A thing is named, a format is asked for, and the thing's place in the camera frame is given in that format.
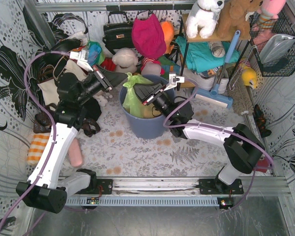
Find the green trash bag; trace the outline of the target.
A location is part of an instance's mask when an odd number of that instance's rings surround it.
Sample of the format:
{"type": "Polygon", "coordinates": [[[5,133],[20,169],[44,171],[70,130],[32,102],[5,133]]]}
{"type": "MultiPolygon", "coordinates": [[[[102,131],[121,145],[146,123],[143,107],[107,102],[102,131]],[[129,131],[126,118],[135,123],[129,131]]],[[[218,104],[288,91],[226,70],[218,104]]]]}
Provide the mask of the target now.
{"type": "Polygon", "coordinates": [[[137,118],[148,118],[148,109],[141,103],[135,94],[134,86],[136,84],[152,84],[152,82],[144,78],[141,74],[133,75],[127,72],[127,82],[123,84],[127,93],[122,104],[123,108],[131,115],[137,118]]]}

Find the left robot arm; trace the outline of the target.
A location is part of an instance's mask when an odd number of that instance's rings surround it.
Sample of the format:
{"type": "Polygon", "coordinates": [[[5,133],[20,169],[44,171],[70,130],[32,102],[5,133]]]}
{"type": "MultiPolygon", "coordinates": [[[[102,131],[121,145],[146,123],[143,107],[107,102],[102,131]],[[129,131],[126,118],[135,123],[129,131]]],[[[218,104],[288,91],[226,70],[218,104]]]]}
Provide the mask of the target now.
{"type": "Polygon", "coordinates": [[[94,66],[83,81],[79,81],[74,73],[59,76],[59,103],[55,114],[50,116],[50,137],[35,170],[26,182],[19,182],[16,187],[17,194],[27,206],[59,213],[68,197],[79,191],[98,189],[94,171],[78,169],[62,181],[59,181],[59,173],[87,116],[85,103],[101,90],[111,91],[127,77],[125,73],[107,71],[100,66],[94,66]]]}

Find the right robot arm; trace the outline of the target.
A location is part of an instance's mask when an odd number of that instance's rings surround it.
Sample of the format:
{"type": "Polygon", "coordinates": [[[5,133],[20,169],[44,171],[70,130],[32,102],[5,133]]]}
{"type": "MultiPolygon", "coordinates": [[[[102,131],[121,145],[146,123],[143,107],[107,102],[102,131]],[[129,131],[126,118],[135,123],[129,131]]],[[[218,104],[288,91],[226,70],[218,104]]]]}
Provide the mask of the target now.
{"type": "Polygon", "coordinates": [[[163,125],[175,137],[223,146],[227,153],[229,164],[219,171],[210,191],[225,193],[240,175],[254,170],[264,147],[246,125],[222,127],[197,121],[192,118],[194,113],[189,99],[175,102],[164,89],[161,83],[134,86],[134,92],[143,105],[152,104],[165,116],[163,125]]]}

